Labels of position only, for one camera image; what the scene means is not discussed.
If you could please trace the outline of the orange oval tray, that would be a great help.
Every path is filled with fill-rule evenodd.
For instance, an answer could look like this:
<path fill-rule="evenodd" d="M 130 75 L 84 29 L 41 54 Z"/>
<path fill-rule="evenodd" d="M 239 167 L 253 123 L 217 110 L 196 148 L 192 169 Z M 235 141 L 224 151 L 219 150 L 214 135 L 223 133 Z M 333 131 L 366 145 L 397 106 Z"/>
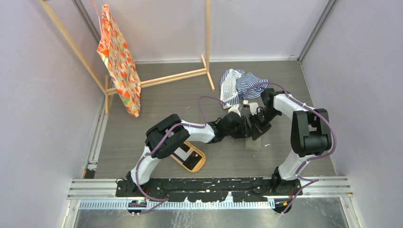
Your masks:
<path fill-rule="evenodd" d="M 190 173 L 197 173 L 204 166 L 205 154 L 185 141 L 170 157 Z"/>

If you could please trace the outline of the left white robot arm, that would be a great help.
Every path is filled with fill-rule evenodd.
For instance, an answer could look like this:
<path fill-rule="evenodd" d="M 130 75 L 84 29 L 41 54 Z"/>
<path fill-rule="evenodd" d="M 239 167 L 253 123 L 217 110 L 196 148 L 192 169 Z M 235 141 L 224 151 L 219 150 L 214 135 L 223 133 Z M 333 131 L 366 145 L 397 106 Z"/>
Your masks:
<path fill-rule="evenodd" d="M 212 144 L 225 137 L 242 139 L 251 136 L 252 127 L 247 118 L 236 112 L 204 124 L 190 123 L 172 114 L 146 132 L 144 151 L 126 176 L 127 190 L 135 197 L 142 196 L 159 161 L 174 154 L 186 141 Z"/>

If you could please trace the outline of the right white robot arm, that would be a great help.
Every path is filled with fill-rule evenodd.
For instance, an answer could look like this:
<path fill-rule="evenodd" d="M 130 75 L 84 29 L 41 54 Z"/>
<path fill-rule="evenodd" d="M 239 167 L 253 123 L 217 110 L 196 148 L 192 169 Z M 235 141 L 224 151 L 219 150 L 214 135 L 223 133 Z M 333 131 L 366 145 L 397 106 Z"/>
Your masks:
<path fill-rule="evenodd" d="M 275 168 L 271 179 L 271 191 L 283 195 L 297 189 L 299 174 L 315 157 L 320 157 L 332 147 L 332 135 L 328 126 L 326 109 L 315 109 L 295 99 L 291 94 L 266 89 L 261 94 L 263 106 L 249 104 L 249 120 L 252 139 L 256 140 L 271 128 L 276 116 L 285 115 L 291 120 L 291 152 L 285 161 Z"/>

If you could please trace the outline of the grey card holder wallet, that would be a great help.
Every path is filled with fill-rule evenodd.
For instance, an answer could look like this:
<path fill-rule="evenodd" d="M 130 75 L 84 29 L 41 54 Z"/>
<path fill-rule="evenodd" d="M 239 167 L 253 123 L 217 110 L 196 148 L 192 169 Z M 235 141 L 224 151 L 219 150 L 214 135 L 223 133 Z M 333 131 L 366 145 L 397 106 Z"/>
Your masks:
<path fill-rule="evenodd" d="M 262 138 L 259 137 L 255 140 L 252 137 L 245 138 L 244 147 L 249 150 L 260 150 L 262 148 Z"/>

